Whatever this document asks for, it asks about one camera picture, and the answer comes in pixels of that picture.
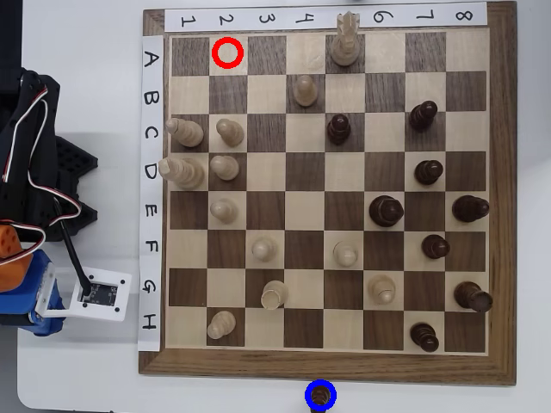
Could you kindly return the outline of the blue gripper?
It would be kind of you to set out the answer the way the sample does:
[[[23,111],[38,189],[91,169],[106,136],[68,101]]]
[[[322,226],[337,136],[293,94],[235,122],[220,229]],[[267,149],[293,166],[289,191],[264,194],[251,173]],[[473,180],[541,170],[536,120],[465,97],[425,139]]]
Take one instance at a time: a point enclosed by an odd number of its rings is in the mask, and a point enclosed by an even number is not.
[[[28,314],[42,304],[39,298],[44,279],[48,277],[47,270],[51,260],[43,250],[36,250],[21,285],[9,292],[1,293],[1,315],[19,316]],[[64,317],[29,316],[31,325],[28,331],[35,336],[50,336],[60,332],[65,321]]]

